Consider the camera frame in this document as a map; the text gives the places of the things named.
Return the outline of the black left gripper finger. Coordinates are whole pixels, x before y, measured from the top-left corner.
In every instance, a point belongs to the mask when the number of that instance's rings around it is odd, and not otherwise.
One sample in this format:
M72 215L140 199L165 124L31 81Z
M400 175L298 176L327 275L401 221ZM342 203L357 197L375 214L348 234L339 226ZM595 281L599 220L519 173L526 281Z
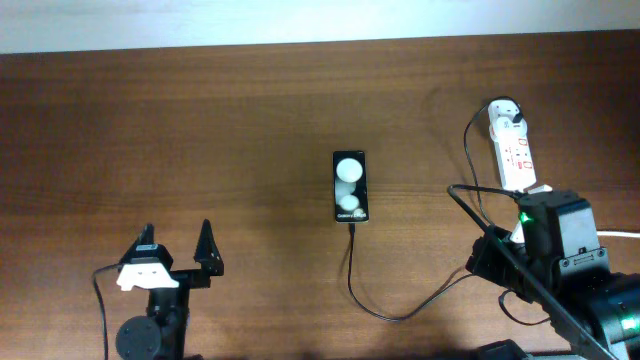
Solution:
M198 238L194 261L208 276L223 276L224 262L215 243L213 228L208 219L204 219Z
M154 226L146 224L129 249L121 257L120 265L160 263L166 270L173 265L173 258L164 245L154 241Z

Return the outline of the black smartphone with lit screen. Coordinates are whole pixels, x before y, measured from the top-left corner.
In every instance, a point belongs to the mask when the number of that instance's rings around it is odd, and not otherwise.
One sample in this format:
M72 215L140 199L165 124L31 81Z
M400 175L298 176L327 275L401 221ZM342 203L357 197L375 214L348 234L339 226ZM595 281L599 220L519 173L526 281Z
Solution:
M335 221L368 222L370 211L365 152L334 151L332 161Z

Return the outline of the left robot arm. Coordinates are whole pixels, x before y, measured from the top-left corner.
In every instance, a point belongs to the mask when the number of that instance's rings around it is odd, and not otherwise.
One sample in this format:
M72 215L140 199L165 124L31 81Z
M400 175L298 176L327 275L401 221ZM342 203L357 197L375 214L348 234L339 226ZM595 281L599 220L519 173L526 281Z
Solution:
M154 241L147 224L118 263L116 284L123 292L148 292L146 313L124 322L116 335L116 350L125 360L182 359L190 319L190 292L208 289L224 274L211 222L205 219L195 248L194 269L174 270L168 249Z

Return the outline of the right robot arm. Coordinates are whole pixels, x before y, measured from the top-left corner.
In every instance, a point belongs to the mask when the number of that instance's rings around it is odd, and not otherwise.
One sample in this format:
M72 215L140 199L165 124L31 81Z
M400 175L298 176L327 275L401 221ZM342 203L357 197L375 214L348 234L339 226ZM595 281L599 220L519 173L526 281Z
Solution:
M467 270L535 302L586 359L639 356L639 277L614 273L590 203L573 191L518 193L523 242L486 225Z

